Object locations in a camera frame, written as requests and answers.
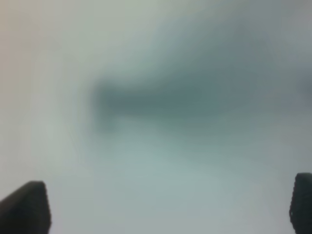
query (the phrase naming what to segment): gray background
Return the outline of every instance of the gray background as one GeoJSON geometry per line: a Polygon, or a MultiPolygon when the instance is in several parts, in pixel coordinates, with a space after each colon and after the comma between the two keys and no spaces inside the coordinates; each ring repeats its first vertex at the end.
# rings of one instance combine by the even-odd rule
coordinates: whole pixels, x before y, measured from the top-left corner
{"type": "Polygon", "coordinates": [[[311,10],[1,1],[0,195],[44,180],[51,234],[294,233],[294,177],[312,171],[311,10]]]}

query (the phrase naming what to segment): white surface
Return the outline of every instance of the white surface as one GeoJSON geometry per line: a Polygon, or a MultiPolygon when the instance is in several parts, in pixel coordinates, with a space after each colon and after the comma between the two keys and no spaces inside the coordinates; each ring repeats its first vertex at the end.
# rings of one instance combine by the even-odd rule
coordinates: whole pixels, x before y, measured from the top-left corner
{"type": "Polygon", "coordinates": [[[1,1],[0,196],[44,180],[51,234],[294,233],[294,177],[312,171],[312,109],[296,89],[312,77],[311,10],[302,0],[1,1]],[[184,127],[122,117],[112,137],[90,133],[97,76],[136,85],[183,47],[161,44],[167,24],[212,30],[242,13],[268,37],[277,71],[253,114],[184,127]]]}

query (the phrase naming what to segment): dark gray blob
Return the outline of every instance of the dark gray blob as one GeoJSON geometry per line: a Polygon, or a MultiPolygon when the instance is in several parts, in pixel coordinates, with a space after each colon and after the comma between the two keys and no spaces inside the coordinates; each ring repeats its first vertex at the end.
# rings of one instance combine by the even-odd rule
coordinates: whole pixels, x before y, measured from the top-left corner
{"type": "Polygon", "coordinates": [[[255,37],[241,22],[228,22],[209,33],[194,31],[199,35],[180,35],[183,47],[172,49],[171,66],[146,74],[151,78],[140,86],[96,84],[93,106],[98,119],[207,118],[241,109],[252,111],[257,89],[270,82],[272,74],[265,39],[255,37]]]}

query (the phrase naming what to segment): blurry dark shape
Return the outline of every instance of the blurry dark shape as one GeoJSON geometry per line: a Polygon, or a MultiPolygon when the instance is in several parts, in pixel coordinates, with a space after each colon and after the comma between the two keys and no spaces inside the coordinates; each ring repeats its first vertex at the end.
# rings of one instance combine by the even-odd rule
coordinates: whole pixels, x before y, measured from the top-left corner
{"type": "Polygon", "coordinates": [[[0,202],[0,234],[48,234],[50,226],[42,181],[28,182],[0,202]]]}
{"type": "Polygon", "coordinates": [[[312,234],[312,174],[298,173],[289,210],[296,234],[312,234]]]}

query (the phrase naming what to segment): white wall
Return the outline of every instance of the white wall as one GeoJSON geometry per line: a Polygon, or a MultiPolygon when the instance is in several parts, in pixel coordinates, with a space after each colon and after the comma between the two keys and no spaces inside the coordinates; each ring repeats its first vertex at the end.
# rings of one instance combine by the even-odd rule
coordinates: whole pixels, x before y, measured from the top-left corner
{"type": "Polygon", "coordinates": [[[294,177],[312,171],[311,10],[304,0],[1,1],[0,196],[44,180],[51,234],[294,233],[294,177]],[[257,78],[209,73],[234,63],[257,78]],[[133,111],[95,133],[96,79],[131,89],[197,68],[225,112],[170,122],[133,111]],[[230,112],[234,86],[253,95],[230,112]]]}

